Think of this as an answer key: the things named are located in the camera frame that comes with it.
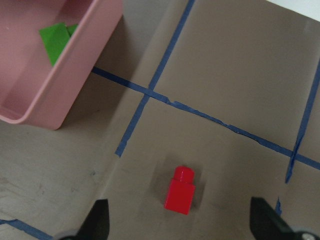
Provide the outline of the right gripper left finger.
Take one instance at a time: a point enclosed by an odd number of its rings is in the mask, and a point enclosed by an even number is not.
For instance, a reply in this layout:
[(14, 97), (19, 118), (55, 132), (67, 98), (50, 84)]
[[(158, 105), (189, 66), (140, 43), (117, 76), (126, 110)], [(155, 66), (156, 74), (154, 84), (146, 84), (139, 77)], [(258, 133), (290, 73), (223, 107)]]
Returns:
[(85, 218), (76, 240), (107, 240), (110, 233), (109, 202), (98, 199)]

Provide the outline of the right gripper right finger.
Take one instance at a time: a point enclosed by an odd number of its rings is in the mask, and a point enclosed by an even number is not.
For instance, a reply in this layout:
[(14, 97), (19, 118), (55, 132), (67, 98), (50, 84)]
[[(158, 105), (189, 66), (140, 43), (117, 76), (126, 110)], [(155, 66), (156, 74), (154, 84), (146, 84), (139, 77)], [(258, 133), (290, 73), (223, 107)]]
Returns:
[(294, 231), (262, 197), (250, 200), (249, 228), (255, 240), (293, 240)]

